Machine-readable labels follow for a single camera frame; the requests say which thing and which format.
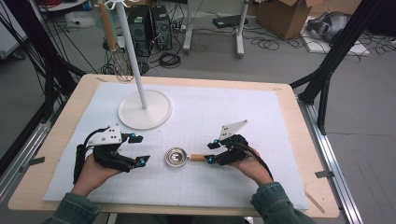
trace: wooden table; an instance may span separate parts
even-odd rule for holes
[[[278,99],[285,121],[290,144],[304,184],[309,209],[304,211],[311,217],[338,217],[339,209],[335,202],[327,178],[317,178],[315,172],[323,170],[317,151],[306,127],[300,107],[291,87],[287,84],[222,81],[206,79],[142,77],[144,84],[174,85],[192,87],[213,87],[273,91]],[[86,110],[96,87],[101,82],[118,82],[116,77],[107,75],[86,75],[78,83],[69,102],[53,125],[46,141],[36,157],[45,157],[45,162],[29,168],[21,183],[9,200],[10,209],[16,210],[55,210],[59,203],[45,202],[43,196],[52,179],[59,158]],[[112,213],[149,213],[181,215],[218,215],[218,216],[258,216],[251,208],[213,208],[188,206],[163,206],[104,203],[102,212]]]

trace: sleeve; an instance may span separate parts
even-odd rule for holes
[[[66,193],[52,218],[46,224],[80,223],[91,224],[100,212],[100,205],[91,203],[87,198],[73,193]]]
[[[294,209],[285,190],[277,182],[260,186],[253,194],[251,203],[265,224],[315,223],[312,218]]]

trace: wooden handle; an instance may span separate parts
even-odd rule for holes
[[[191,154],[190,161],[206,161],[204,154]]]
[[[109,13],[106,5],[101,0],[98,1],[98,6],[102,18],[102,24],[105,29],[108,48],[111,51],[115,51],[117,49],[117,46],[116,46],[116,36],[114,35],[113,32],[113,22],[110,19],[110,16],[108,15]]]

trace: white grid paper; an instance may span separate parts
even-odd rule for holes
[[[221,125],[244,119],[239,132],[261,153],[276,181],[298,209],[308,204],[292,154],[290,141],[276,99],[271,91],[146,85],[167,95],[173,112],[164,125],[149,131],[133,131],[118,118],[118,106],[135,85],[101,83],[84,112],[56,168],[44,200],[60,201],[72,187],[76,146],[89,133],[115,123],[123,133],[144,136],[140,144],[123,144],[120,154],[135,158],[150,155],[144,168],[114,176],[90,195],[100,203],[164,204],[188,206],[252,207],[257,185],[230,166],[187,161],[182,167],[166,164],[170,147],[190,154],[219,154],[225,148],[208,149],[219,137]]]

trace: human hand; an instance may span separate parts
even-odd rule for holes
[[[119,173],[121,171],[106,168],[97,163],[91,154],[85,160],[78,181],[71,192],[87,197],[94,189],[103,185],[111,176]]]
[[[254,151],[260,156],[260,153],[256,149],[254,149]],[[259,186],[274,181],[267,170],[251,155],[247,155],[242,161],[235,161],[230,165],[240,170],[242,174],[253,179]]]

